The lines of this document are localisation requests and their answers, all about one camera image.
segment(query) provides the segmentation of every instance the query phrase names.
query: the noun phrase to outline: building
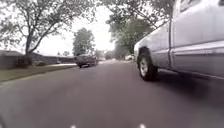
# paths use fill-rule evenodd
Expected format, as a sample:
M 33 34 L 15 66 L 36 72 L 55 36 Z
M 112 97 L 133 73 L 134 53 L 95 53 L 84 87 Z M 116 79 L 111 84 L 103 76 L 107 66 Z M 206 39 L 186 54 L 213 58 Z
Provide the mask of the building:
M 23 57 L 17 51 L 0 50 L 0 69 L 12 69 L 16 67 L 16 60 Z
M 44 56 L 38 53 L 31 53 L 29 56 L 33 62 L 43 61 L 47 65 L 58 63 L 75 63 L 74 57 Z

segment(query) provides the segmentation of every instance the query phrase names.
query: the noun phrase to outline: truck wheel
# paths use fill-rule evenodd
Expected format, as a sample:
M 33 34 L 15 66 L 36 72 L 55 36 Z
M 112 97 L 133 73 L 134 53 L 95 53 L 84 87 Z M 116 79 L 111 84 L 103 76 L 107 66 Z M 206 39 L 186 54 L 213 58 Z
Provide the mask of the truck wheel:
M 152 64 L 151 58 L 148 53 L 142 53 L 139 56 L 139 73 L 143 80 L 145 81 L 155 81 L 158 68 Z

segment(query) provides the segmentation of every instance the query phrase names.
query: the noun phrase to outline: asphalt road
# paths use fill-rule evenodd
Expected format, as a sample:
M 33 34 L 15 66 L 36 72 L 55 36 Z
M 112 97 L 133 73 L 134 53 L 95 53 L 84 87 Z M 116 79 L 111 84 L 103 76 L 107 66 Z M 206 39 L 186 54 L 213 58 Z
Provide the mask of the asphalt road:
M 224 84 L 160 71 L 144 82 L 110 61 L 1 83 L 7 128 L 221 128 Z

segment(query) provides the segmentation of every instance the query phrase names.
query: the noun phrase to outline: grass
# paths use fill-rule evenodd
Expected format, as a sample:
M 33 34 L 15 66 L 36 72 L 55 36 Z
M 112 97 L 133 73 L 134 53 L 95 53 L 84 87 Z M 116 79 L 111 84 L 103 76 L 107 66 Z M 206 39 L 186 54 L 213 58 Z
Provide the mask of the grass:
M 27 69 L 0 70 L 0 82 L 73 67 L 75 67 L 75 65 L 59 65 L 59 66 L 30 67 Z

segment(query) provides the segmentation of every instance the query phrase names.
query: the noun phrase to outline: white pickup truck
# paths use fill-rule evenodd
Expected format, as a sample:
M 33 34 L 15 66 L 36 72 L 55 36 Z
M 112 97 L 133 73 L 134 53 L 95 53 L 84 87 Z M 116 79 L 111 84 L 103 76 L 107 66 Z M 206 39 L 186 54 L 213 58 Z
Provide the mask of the white pickup truck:
M 224 78 L 224 0 L 176 0 L 172 18 L 135 45 L 141 77 L 158 68 Z

